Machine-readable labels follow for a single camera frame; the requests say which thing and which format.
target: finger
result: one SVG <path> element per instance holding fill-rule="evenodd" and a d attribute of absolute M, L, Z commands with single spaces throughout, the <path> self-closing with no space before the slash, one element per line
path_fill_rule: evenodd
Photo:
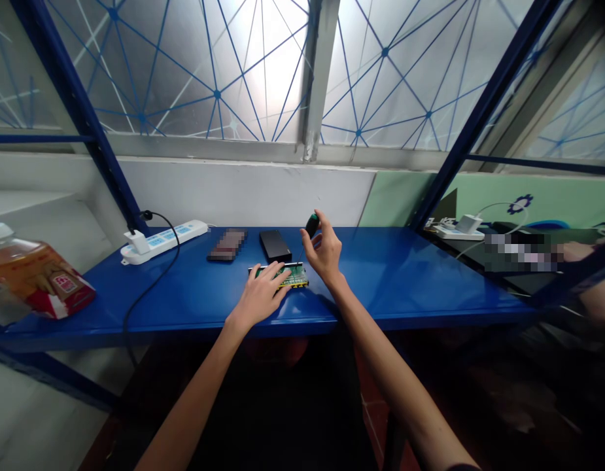
<path fill-rule="evenodd" d="M 278 273 L 279 270 L 281 270 L 283 267 L 285 266 L 284 262 L 280 262 L 277 263 L 276 265 L 274 265 L 273 267 L 270 268 L 270 272 L 266 275 L 268 277 L 268 279 L 273 279 L 276 276 L 276 273 Z"/>
<path fill-rule="evenodd" d="M 276 266 L 278 262 L 272 262 L 270 263 L 267 268 L 264 268 L 263 271 L 261 271 L 261 273 L 259 274 L 259 278 L 265 278 L 266 276 L 268 276 L 268 271 L 271 270 L 274 266 Z"/>
<path fill-rule="evenodd" d="M 315 247 L 318 242 L 322 241 L 322 233 L 317 234 L 313 239 L 311 239 L 311 243 Z"/>
<path fill-rule="evenodd" d="M 277 286 L 279 286 L 283 281 L 285 281 L 287 279 L 287 277 L 291 275 L 291 270 L 287 269 L 284 270 L 280 275 L 278 275 L 276 278 L 274 278 L 274 281 L 276 283 L 278 283 Z"/>
<path fill-rule="evenodd" d="M 252 269 L 250 270 L 250 275 L 248 276 L 248 281 L 256 278 L 256 272 L 258 272 L 258 269 L 260 268 L 260 266 L 261 266 L 261 264 L 256 264 L 252 267 Z"/>
<path fill-rule="evenodd" d="M 304 229 L 300 229 L 300 235 L 302 236 L 302 245 L 304 246 L 304 252 L 309 258 L 310 254 L 313 254 L 315 250 L 313 250 L 313 244 L 311 243 L 311 238 L 309 237 L 309 233 Z"/>
<path fill-rule="evenodd" d="M 320 218 L 320 223 L 322 224 L 322 230 L 324 230 L 324 231 L 333 230 L 333 226 L 330 225 L 330 221 L 328 220 L 328 218 L 322 211 L 320 211 L 319 209 L 316 209 L 315 214 L 317 214 L 317 216 Z"/>
<path fill-rule="evenodd" d="M 283 302 L 283 298 L 285 297 L 285 294 L 287 294 L 290 289 L 291 289 L 291 287 L 284 287 L 274 295 L 273 299 L 276 302 L 277 306 L 280 306 L 281 302 Z"/>

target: power strip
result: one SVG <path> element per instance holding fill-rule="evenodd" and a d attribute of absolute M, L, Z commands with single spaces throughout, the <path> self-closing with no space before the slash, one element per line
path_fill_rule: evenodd
<path fill-rule="evenodd" d="M 464 234 L 457 229 L 448 229 L 444 226 L 435 226 L 435 230 L 441 239 L 456 239 L 456 240 L 483 240 L 485 234 L 483 232 L 474 231 L 472 234 Z"/>
<path fill-rule="evenodd" d="M 180 226 L 176 226 L 174 229 L 176 229 L 176 234 L 178 234 L 180 243 L 183 243 L 193 239 L 194 237 L 201 236 L 209 230 L 209 227 L 206 225 L 206 223 L 194 219 L 190 220 L 189 222 L 185 222 Z M 159 232 L 158 234 L 152 235 L 145 240 L 147 241 L 149 251 L 143 254 L 139 254 L 132 244 L 122 247 L 122 265 L 141 265 L 142 263 L 150 260 L 152 257 L 160 255 L 178 245 L 176 242 L 176 237 L 173 235 L 173 230 L 171 229 Z"/>

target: black power bank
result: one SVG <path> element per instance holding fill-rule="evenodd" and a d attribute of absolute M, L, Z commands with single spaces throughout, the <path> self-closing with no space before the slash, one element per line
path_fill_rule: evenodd
<path fill-rule="evenodd" d="M 259 233 L 268 262 L 291 262 L 291 251 L 277 230 Z"/>

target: green circuit board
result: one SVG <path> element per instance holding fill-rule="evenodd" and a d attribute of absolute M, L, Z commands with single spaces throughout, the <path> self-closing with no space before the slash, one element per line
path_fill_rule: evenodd
<path fill-rule="evenodd" d="M 261 273 L 267 266 L 262 266 L 256 271 L 256 276 Z M 307 278 L 307 272 L 304 270 L 303 264 L 300 263 L 289 263 L 285 264 L 274 276 L 280 275 L 284 270 L 291 270 L 291 274 L 280 284 L 279 289 L 285 286 L 291 286 L 292 288 L 302 288 L 309 284 L 309 279 Z"/>

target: forearm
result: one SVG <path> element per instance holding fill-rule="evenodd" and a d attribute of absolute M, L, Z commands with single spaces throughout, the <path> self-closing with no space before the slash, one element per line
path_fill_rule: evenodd
<path fill-rule="evenodd" d="M 392 411 L 432 470 L 472 464 L 433 399 L 348 286 L 343 275 L 327 286 Z"/>
<path fill-rule="evenodd" d="M 141 457 L 136 471 L 186 470 L 228 366 L 246 333 L 244 328 L 226 321 L 213 348 Z"/>
<path fill-rule="evenodd" d="M 579 298 L 594 320 L 605 323 L 605 280 L 581 293 Z"/>

